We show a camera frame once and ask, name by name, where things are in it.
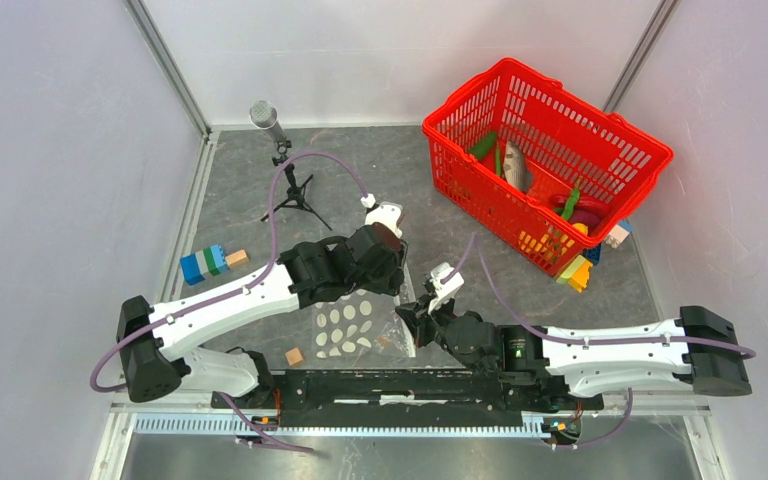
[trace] toy fish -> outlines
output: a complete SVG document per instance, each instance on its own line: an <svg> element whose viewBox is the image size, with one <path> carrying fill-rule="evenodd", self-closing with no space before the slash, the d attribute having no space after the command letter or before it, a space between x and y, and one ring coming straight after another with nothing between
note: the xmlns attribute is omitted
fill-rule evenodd
<svg viewBox="0 0 768 480"><path fill-rule="evenodd" d="M525 156L513 142L508 140L505 145L505 163L502 167L505 180L520 192L526 193L531 188L534 175L528 171Z"/></svg>

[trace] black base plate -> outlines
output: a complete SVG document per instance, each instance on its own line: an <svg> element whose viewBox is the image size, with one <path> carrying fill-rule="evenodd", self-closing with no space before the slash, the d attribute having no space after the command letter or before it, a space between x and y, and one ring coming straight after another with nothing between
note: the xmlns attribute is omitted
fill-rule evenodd
<svg viewBox="0 0 768 480"><path fill-rule="evenodd" d="M286 427L519 426L523 411L574 410L579 400L585 410L604 408L601 396L547 397L536 386L509 386L498 376L458 369L288 370L274 378ZM246 398L237 405L245 408ZM211 406L228 408L216 394ZM274 397L260 407L275 408Z"/></svg>

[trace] white wall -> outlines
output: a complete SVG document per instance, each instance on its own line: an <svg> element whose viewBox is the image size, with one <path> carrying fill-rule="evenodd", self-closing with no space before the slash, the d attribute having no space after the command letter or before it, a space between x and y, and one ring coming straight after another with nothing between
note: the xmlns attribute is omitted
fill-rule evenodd
<svg viewBox="0 0 768 480"><path fill-rule="evenodd" d="M657 0L145 0L204 115L419 123L513 56L601 107Z"/></svg>
<svg viewBox="0 0 768 480"><path fill-rule="evenodd" d="M0 0L0 479L89 474L90 369L159 289L198 148L122 2Z"/></svg>
<svg viewBox="0 0 768 480"><path fill-rule="evenodd" d="M768 2L682 2L620 112L676 153L633 218L659 303L758 350L754 393L712 407L734 478L768 478Z"/></svg>

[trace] tripod stand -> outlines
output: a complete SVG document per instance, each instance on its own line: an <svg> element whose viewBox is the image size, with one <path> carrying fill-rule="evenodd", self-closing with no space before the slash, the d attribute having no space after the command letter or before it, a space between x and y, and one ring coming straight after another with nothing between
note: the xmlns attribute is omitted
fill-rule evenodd
<svg viewBox="0 0 768 480"><path fill-rule="evenodd" d="M278 152L278 157L272 157L272 164L276 167L278 165L281 165L285 161L287 161L288 155L287 150L289 150L293 145L290 143L289 140L284 140L281 142L275 142L275 149ZM283 202L279 203L275 206L275 209L272 210L272 212L277 212L278 210L282 208L292 208L295 210L301 210L304 212L312 213L316 215L316 218L319 219L320 222L322 222L326 227L328 227L328 230L333 230L331 228L331 225L328 225L328 222L322 219L322 217L319 216L318 213L316 213L316 210L313 209L313 207L310 206L309 203L307 203L307 200L305 200L305 191L307 189L307 184L310 183L311 180L313 180L313 174L307 177L304 182L302 182L301 186L298 186L296 184L296 175L293 173L293 170L296 169L295 165L289 165L287 168L284 169L284 175L287 177L287 182L290 184L290 188L287 189L287 198L284 199ZM265 222L269 218L269 214L267 213L264 215L260 221Z"/></svg>

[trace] red basket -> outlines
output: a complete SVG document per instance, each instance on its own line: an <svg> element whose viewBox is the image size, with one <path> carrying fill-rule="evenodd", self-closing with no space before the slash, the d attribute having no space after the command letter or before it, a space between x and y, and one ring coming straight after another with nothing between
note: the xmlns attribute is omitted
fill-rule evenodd
<svg viewBox="0 0 768 480"><path fill-rule="evenodd" d="M673 158L669 147L617 114L605 114L512 58L502 59L453 93L422 123L434 186L549 275L598 245L655 188ZM498 133L526 157L527 194L495 175L494 153L466 153ZM585 235L549 205L554 194L604 202L609 213Z"/></svg>

